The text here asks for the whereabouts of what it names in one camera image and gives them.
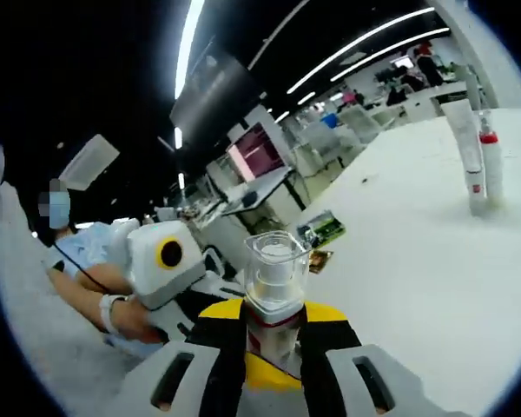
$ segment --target face mask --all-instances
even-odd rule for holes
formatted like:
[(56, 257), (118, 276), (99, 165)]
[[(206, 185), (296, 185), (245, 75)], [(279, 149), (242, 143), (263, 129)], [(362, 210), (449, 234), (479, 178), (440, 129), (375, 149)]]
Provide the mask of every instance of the face mask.
[(49, 194), (50, 228), (65, 228), (69, 223), (69, 194), (64, 191), (52, 191)]

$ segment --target person's hand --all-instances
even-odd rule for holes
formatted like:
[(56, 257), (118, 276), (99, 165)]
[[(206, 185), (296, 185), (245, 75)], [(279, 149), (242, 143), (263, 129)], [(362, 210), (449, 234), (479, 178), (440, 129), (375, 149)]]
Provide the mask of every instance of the person's hand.
[(114, 301), (110, 316), (112, 325), (128, 340), (143, 343), (162, 342), (158, 332), (148, 323), (148, 310), (136, 299)]

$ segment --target white bottle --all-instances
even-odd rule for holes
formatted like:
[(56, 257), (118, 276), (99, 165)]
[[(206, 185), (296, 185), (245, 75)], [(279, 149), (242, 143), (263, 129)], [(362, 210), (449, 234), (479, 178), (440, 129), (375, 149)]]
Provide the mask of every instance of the white bottle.
[(441, 107), (458, 143), (469, 192), (469, 209), (472, 215), (482, 216), (486, 211), (485, 173), (478, 144), (478, 127), (471, 105), (465, 99), (442, 104)]
[(491, 128), (487, 114), (482, 112), (480, 118), (480, 133), (478, 137), (485, 163), (486, 199), (491, 208), (497, 209), (504, 205), (502, 149), (498, 136)]

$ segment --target white robot part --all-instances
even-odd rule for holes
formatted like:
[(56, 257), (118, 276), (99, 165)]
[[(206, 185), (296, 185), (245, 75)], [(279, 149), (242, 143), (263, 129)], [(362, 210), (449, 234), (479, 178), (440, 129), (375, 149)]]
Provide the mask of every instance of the white robot part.
[(129, 282), (148, 309), (157, 309), (206, 273), (199, 245), (180, 221), (141, 226), (128, 235)]
[(140, 227), (139, 221), (131, 219), (127, 222), (115, 222), (110, 227), (113, 231), (107, 248), (108, 261), (118, 266), (127, 276), (131, 263), (128, 235)]
[(300, 311), (310, 248), (288, 232), (268, 232), (246, 239), (251, 262), (246, 269), (247, 304), (266, 324), (284, 321)]

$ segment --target red label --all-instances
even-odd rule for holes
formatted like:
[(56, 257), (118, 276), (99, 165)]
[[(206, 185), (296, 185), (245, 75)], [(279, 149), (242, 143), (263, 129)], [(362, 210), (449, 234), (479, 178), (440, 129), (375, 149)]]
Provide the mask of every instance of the red label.
[(484, 144), (497, 143), (498, 142), (498, 137), (496, 136), (496, 133), (494, 133), (494, 132), (491, 132), (491, 133), (486, 134), (486, 135), (481, 133), (479, 136), (480, 136), (480, 142), (484, 143)]

